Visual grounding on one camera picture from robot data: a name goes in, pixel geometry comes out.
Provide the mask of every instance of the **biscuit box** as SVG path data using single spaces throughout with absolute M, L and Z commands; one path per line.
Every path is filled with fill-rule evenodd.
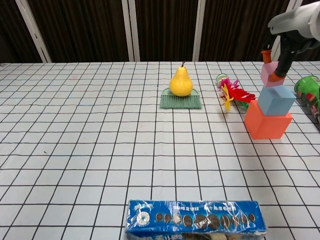
M 130 200 L 128 240 L 260 240 L 267 227 L 256 201 Z

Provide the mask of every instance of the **pear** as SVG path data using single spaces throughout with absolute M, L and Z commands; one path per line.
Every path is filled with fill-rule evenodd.
M 193 84 L 188 75 L 188 71 L 184 66 L 186 61 L 182 63 L 175 72 L 174 77 L 170 81 L 171 92 L 178 97 L 185 97 L 191 94 Z

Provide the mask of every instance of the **table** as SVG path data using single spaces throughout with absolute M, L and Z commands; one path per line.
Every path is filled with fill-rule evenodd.
M 295 102 L 282 139 L 252 140 L 226 113 L 217 75 L 258 96 L 262 62 L 187 62 L 202 109 L 160 109 L 180 64 L 1 64 L 0 239 L 123 240 L 130 199 L 257 200 L 267 240 L 320 239 L 312 115 Z M 310 74 L 294 62 L 285 84 Z

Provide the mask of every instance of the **foam block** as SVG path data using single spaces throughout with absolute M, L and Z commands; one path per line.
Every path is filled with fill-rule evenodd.
M 265 87 L 268 88 L 284 84 L 285 79 L 275 82 L 268 81 L 269 76 L 272 75 L 272 73 L 276 70 L 277 66 L 277 61 L 272 61 L 270 63 L 265 63 L 262 65 L 261 79 Z
M 257 100 L 252 100 L 244 117 L 244 124 L 253 139 L 280 139 L 292 120 L 285 116 L 265 116 Z
M 266 116 L 285 116 L 295 100 L 295 95 L 284 85 L 264 86 L 258 98 L 258 105 Z

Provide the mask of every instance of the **green brush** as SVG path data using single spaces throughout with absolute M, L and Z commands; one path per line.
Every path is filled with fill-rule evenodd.
M 166 88 L 162 91 L 161 109 L 201 109 L 200 95 L 197 90 L 192 89 L 189 96 L 175 96 Z

